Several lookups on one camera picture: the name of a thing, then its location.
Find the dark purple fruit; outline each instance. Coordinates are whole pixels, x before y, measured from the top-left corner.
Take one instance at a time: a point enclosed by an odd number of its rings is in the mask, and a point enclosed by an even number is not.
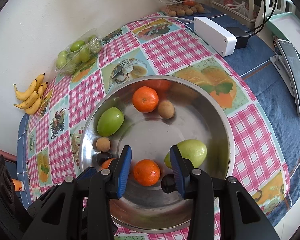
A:
[[[167,194],[173,191],[178,191],[173,174],[167,174],[162,178],[161,188],[162,191]]]
[[[111,153],[108,152],[101,152],[97,154],[97,162],[101,166],[106,160],[112,158]]]

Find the pink pipe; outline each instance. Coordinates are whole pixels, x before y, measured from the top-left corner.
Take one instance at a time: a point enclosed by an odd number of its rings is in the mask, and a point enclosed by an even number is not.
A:
[[[17,157],[15,155],[12,155],[10,153],[6,153],[2,150],[0,150],[0,155],[3,155],[3,157],[6,159],[6,160],[10,160],[10,161],[13,161],[13,162],[17,162]]]

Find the banana bunch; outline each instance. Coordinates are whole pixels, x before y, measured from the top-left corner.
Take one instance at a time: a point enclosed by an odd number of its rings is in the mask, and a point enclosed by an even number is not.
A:
[[[20,104],[14,104],[14,106],[24,109],[29,115],[32,115],[38,111],[41,105],[42,95],[48,86],[48,82],[42,83],[43,79],[44,73],[37,76],[37,78],[31,82],[29,88],[25,92],[20,92],[17,90],[16,84],[13,84],[16,97],[22,101]]]

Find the plastic bag of green fruit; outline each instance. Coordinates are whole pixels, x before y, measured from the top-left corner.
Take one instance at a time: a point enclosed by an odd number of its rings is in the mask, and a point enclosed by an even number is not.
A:
[[[59,52],[56,60],[56,72],[71,76],[76,69],[93,65],[101,50],[97,30],[91,29]]]

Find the black cable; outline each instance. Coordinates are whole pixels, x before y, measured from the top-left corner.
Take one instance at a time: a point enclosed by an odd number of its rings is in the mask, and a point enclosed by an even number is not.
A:
[[[263,27],[265,26],[265,24],[266,24],[266,23],[270,20],[270,18],[272,17],[272,15],[273,15],[274,10],[275,10],[276,7],[277,7],[277,0],[274,0],[274,5],[273,5],[273,8],[272,8],[271,14],[270,14],[269,17],[267,18],[267,20],[266,20],[265,22],[262,23],[261,28],[260,28],[257,32],[251,34],[250,37],[256,35],[256,34],[259,33],[259,32],[261,32],[261,30],[263,29]]]
[[[263,0],[263,23],[260,26],[248,31],[247,33],[250,33],[256,30],[257,28],[261,27],[265,23],[265,20],[266,20],[266,0]]]

